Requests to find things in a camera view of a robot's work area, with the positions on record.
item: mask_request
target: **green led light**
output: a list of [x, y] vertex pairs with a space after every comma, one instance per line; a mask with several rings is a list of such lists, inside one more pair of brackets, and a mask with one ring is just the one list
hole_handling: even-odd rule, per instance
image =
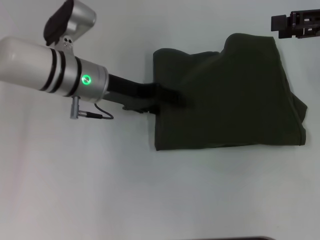
[[89, 75], [83, 75], [81, 81], [84, 85], [89, 85], [91, 83], [91, 77]]

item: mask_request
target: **dark edge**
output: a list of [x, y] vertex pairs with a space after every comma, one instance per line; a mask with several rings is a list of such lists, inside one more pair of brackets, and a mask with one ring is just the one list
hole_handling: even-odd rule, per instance
[[70, 92], [67, 95], [65, 95], [64, 97], [73, 96], [75, 94], [76, 90], [78, 89], [79, 84], [80, 84], [80, 78], [81, 78], [81, 73], [82, 73], [82, 64], [81, 64], [81, 61], [80, 61], [80, 59], [78, 57], [75, 57], [75, 60], [76, 60], [76, 63], [78, 65], [78, 71], [77, 71], [77, 74], [76, 74], [76, 79], [75, 79], [74, 85], [71, 88]]
[[56, 50], [50, 48], [52, 52], [52, 65], [51, 65], [51, 71], [48, 77], [48, 80], [46, 81], [45, 85], [43, 88], [40, 89], [40, 91], [46, 91], [50, 84], [52, 83], [52, 80], [54, 79], [56, 68], [57, 68], [57, 52]]
[[66, 56], [63, 51], [59, 51], [61, 56], [61, 69], [59, 73], [59, 77], [55, 83], [53, 89], [49, 92], [50, 94], [54, 94], [61, 86], [62, 81], [64, 80], [65, 70], [66, 70]]

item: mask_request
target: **black bracket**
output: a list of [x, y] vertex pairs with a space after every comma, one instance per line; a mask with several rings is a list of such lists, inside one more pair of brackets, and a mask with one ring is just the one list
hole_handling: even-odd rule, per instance
[[271, 31], [279, 31], [279, 39], [320, 36], [320, 9], [292, 11], [290, 16], [271, 17]]

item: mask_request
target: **dark green towel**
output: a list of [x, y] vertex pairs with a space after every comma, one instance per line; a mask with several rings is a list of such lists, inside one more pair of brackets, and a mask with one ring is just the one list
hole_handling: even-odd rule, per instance
[[221, 53], [160, 49], [153, 71], [187, 99], [185, 108], [161, 103], [158, 151], [306, 142], [307, 106], [290, 91], [273, 37], [236, 33]]

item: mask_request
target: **cable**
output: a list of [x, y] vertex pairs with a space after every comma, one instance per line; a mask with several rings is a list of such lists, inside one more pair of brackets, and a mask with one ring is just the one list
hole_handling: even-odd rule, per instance
[[108, 113], [107, 111], [101, 109], [100, 107], [98, 107], [98, 105], [95, 103], [94, 104], [95, 108], [98, 109], [100, 112], [104, 113], [104, 114], [107, 114], [109, 117], [107, 116], [103, 116], [102, 119], [107, 119], [107, 120], [111, 120], [111, 119], [114, 119], [114, 116], [112, 116], [110, 113]]

